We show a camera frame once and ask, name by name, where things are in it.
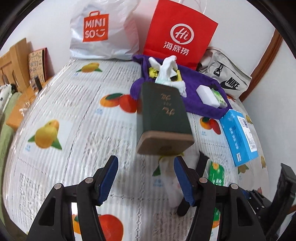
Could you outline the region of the green snack packet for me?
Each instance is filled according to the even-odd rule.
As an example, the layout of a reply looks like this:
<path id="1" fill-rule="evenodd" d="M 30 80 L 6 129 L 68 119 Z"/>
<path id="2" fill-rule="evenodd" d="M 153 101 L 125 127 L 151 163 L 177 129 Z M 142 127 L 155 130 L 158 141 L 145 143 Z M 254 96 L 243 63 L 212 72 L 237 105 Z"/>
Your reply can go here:
<path id="1" fill-rule="evenodd" d="M 211 161 L 210 167 L 209 167 L 208 180 L 211 181 L 214 185 L 223 186 L 224 185 L 223 166 Z M 218 227 L 219 223 L 220 223 L 220 211 L 217 208 L 215 208 L 212 228 Z"/>

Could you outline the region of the dark green book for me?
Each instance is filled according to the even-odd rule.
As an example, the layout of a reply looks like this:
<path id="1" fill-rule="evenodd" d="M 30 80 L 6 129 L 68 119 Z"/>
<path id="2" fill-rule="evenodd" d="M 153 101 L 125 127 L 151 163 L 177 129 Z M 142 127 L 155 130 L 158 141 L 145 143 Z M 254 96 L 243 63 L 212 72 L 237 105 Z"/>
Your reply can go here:
<path id="1" fill-rule="evenodd" d="M 137 153 L 178 156 L 193 144 L 179 90 L 144 82 L 137 101 Z"/>

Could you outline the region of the white work glove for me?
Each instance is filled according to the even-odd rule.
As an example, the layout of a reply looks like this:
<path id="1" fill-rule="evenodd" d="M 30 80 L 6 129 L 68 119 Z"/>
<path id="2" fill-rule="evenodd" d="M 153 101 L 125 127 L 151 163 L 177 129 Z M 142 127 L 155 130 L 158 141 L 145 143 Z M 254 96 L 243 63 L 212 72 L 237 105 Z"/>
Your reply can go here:
<path id="1" fill-rule="evenodd" d="M 182 97 L 187 97 L 185 82 L 183 80 L 171 80 L 172 77 L 178 76 L 178 65 L 176 60 L 177 57 L 175 55 L 171 55 L 166 57 L 163 60 L 163 63 L 160 64 L 154 57 L 149 57 L 149 63 L 151 67 L 158 71 L 158 76 L 156 77 L 155 83 L 176 88 Z"/>

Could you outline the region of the green tissue pack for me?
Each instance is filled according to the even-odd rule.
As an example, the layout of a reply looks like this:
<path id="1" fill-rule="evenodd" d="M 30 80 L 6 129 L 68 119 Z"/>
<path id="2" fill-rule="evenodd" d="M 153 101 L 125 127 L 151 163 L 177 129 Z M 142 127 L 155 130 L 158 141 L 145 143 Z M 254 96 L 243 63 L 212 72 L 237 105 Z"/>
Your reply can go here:
<path id="1" fill-rule="evenodd" d="M 219 108 L 227 108 L 228 104 L 227 102 L 224 100 L 223 96 L 220 94 L 220 92 L 218 92 L 217 90 L 215 90 L 214 88 L 211 88 L 211 91 L 213 92 L 214 96 L 216 97 L 218 103 L 219 103 Z"/>

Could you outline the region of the fruit print table cover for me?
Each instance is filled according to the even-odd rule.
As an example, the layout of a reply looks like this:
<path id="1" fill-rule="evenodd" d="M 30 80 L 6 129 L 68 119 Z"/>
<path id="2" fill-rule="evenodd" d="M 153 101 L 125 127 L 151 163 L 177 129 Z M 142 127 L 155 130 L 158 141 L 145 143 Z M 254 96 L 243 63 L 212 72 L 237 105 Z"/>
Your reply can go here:
<path id="1" fill-rule="evenodd" d="M 4 174 L 3 200 L 10 219 L 27 233 L 56 183 L 75 185 L 111 155 L 119 169 L 108 199 L 98 209 L 123 224 L 124 240 L 185 240 L 194 209 L 179 217 L 169 205 L 158 156 L 136 152 L 137 115 L 106 96 L 126 95 L 143 75 L 140 62 L 71 61 L 53 77 L 16 131 Z"/>

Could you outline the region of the blue tissue box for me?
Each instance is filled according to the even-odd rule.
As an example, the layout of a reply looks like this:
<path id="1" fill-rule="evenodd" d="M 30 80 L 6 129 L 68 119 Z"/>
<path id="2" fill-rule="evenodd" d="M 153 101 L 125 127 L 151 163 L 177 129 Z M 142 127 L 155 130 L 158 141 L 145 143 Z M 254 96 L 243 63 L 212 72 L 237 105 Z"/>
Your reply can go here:
<path id="1" fill-rule="evenodd" d="M 229 109 L 220 119 L 236 167 L 258 157 L 257 146 L 243 114 Z"/>

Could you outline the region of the wooden side table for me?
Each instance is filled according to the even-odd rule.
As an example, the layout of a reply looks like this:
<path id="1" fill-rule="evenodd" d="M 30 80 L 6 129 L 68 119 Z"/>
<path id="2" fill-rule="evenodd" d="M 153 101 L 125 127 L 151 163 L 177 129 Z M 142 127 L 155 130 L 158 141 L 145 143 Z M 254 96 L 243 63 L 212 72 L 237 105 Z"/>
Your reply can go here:
<path id="1" fill-rule="evenodd" d="M 16 105 L 13 107 L 8 119 L 6 120 L 6 125 L 13 129 L 14 132 L 20 127 L 26 111 L 29 109 L 30 105 L 36 99 L 36 94 L 33 88 L 29 86 L 26 90 L 22 92 Z"/>

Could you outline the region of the purple towel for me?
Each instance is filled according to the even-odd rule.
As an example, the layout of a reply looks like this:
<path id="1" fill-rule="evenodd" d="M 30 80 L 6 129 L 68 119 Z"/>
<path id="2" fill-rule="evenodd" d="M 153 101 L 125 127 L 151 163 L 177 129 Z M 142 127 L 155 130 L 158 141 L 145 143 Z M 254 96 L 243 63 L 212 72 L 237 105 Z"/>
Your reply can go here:
<path id="1" fill-rule="evenodd" d="M 142 84 L 144 82 L 154 83 L 155 80 L 149 76 L 149 68 L 151 66 L 149 63 L 149 56 L 135 55 L 133 56 L 132 60 L 141 65 L 142 76 L 136 80 L 130 88 L 131 97 L 135 100 L 138 100 L 141 93 Z M 182 65 L 179 65 L 178 69 L 180 70 L 182 80 L 186 85 L 187 96 L 183 97 L 182 99 L 187 112 L 218 120 L 222 118 L 229 109 L 232 108 L 224 89 L 217 80 Z M 225 108 L 214 108 L 203 104 L 196 92 L 196 89 L 199 87 L 199 85 L 213 87 L 224 98 L 227 106 Z"/>

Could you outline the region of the grey Nike bag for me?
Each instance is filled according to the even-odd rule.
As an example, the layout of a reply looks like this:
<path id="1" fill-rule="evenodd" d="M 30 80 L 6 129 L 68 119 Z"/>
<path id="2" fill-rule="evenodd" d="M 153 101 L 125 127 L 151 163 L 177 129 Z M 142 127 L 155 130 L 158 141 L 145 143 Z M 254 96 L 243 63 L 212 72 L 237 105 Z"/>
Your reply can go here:
<path id="1" fill-rule="evenodd" d="M 246 92 L 251 76 L 239 68 L 222 50 L 208 47 L 199 65 L 199 72 L 217 80 L 226 94 L 233 99 Z"/>

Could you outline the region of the green bed cover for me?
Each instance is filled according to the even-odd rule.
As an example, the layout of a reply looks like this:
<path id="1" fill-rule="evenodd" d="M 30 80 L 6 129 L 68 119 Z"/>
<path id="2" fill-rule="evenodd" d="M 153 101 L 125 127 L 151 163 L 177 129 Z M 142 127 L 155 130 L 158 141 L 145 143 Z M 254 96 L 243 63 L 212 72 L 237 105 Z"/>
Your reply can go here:
<path id="1" fill-rule="evenodd" d="M 13 140 L 13 136 L 15 131 L 6 124 L 8 117 L 10 116 L 13 108 L 16 105 L 17 100 L 20 97 L 19 92 L 15 92 L 10 100 L 8 101 L 8 105 L 6 106 L 6 110 L 4 111 L 3 116 L 1 117 L 1 221 L 4 222 L 4 205 L 3 205 L 3 178 L 4 178 L 4 170 L 6 166 L 6 160 L 9 153 L 9 149 L 11 146 L 11 142 Z"/>

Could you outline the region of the plush toys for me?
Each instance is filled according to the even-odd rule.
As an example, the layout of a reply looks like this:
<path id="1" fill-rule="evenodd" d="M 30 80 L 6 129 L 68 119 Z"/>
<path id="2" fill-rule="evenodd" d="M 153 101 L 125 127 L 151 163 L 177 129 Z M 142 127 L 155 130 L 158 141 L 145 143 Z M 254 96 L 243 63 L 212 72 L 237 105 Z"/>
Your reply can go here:
<path id="1" fill-rule="evenodd" d="M 1 85 L 1 95 L 0 95 L 0 111 L 1 115 L 4 113 L 6 106 L 12 95 L 17 92 L 17 88 L 14 84 L 4 84 Z"/>

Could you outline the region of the brown patterned notebook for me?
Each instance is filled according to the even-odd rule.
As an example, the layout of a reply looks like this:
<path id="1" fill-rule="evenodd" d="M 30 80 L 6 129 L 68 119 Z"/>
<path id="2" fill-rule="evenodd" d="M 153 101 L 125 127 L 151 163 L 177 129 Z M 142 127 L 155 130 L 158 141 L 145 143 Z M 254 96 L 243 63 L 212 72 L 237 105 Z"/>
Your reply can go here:
<path id="1" fill-rule="evenodd" d="M 30 78 L 38 76 L 41 82 L 47 81 L 47 48 L 38 49 L 28 55 Z"/>

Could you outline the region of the white Miniso plastic bag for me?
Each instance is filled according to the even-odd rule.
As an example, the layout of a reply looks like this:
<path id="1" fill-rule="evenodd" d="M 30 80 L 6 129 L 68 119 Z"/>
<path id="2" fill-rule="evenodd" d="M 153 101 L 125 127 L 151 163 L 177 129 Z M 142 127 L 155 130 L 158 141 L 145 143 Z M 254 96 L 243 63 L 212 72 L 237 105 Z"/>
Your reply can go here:
<path id="1" fill-rule="evenodd" d="M 70 20 L 70 57 L 131 60 L 139 52 L 133 12 L 139 1 L 78 1 Z"/>

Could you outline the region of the red paper bag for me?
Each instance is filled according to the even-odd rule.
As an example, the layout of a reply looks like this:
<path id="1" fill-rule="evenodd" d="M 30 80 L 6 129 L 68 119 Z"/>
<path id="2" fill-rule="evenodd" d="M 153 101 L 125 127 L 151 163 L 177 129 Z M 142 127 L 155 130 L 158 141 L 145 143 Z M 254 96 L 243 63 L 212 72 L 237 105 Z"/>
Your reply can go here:
<path id="1" fill-rule="evenodd" d="M 218 23 L 175 1 L 158 1 L 143 54 L 159 59 L 171 55 L 177 64 L 195 70 Z"/>

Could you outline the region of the wooden door frame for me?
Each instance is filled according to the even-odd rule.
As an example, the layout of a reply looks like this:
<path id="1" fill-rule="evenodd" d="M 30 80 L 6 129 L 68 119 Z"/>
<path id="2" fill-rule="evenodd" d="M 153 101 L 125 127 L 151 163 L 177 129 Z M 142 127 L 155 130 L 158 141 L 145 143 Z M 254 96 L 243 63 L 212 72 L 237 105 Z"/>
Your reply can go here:
<path id="1" fill-rule="evenodd" d="M 274 30 L 273 37 L 269 45 L 267 46 L 266 51 L 262 55 L 262 58 L 260 59 L 257 67 L 251 73 L 252 80 L 248 89 L 240 96 L 241 101 L 244 101 L 250 95 L 250 93 L 255 89 L 255 87 L 257 87 L 260 80 L 264 77 L 265 73 L 273 63 L 274 58 L 276 57 L 280 49 L 282 41 L 283 38 L 281 34 L 278 32 L 278 30 Z"/>

